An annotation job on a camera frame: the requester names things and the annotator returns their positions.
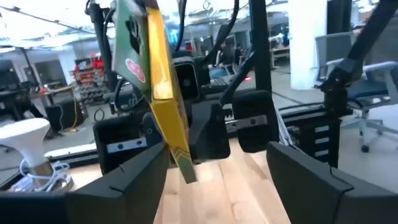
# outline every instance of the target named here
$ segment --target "ceiling light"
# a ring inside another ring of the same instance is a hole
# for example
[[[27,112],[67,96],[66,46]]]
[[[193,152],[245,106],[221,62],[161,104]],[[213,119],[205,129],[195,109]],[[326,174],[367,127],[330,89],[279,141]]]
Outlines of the ceiling light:
[[[0,49],[0,54],[1,53],[6,53],[6,52],[12,52],[15,50],[15,47],[5,47]]]

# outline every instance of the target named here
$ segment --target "chair wheel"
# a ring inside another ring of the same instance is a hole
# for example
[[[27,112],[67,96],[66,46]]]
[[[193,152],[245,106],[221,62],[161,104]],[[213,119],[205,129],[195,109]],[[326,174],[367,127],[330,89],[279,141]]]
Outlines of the chair wheel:
[[[369,152],[369,146],[361,146],[362,152]]]

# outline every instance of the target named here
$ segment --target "metal clamp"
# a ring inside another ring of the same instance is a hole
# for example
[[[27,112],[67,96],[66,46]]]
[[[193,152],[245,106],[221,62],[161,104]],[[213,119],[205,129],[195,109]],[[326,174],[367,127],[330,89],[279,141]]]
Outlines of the metal clamp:
[[[133,140],[128,140],[124,142],[116,142],[112,144],[108,144],[106,146],[106,150],[108,153],[120,152],[129,149],[137,149],[141,147],[147,146],[147,139],[146,138],[137,138]]]
[[[250,118],[245,118],[245,119],[227,121],[227,122],[225,122],[225,126],[226,126],[226,131],[228,133],[233,133],[239,129],[265,125],[267,123],[268,123],[267,116],[259,115],[259,116],[253,116]]]

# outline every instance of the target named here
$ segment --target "label sticker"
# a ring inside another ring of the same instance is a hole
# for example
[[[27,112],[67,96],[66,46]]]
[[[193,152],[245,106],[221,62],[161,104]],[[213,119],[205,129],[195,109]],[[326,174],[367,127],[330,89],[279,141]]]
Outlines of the label sticker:
[[[133,60],[127,58],[126,59],[126,66],[131,73],[133,73],[140,82],[145,83],[145,75],[144,72],[141,70],[140,66],[138,66]]]

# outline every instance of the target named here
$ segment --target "wooden table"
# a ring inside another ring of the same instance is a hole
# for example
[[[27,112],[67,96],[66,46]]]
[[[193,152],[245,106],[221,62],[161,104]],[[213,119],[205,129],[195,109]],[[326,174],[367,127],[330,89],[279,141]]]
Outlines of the wooden table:
[[[290,223],[272,183],[266,153],[244,153],[230,140],[231,156],[196,166],[198,182],[186,184],[178,169],[167,172],[156,224]],[[78,189],[101,177],[99,165],[71,170]]]
[[[65,91],[70,91],[71,95],[73,96],[73,86],[65,86],[61,88],[57,88],[54,90],[47,90],[44,93],[34,93],[30,95],[30,99],[35,99],[35,98],[40,98],[46,96],[49,99],[50,105],[54,104],[54,99],[52,98],[53,95],[56,95],[57,93],[62,93]]]
[[[281,58],[281,57],[289,57],[289,56],[290,56],[290,46],[271,49],[272,68],[277,68],[277,66],[275,66],[275,59]]]

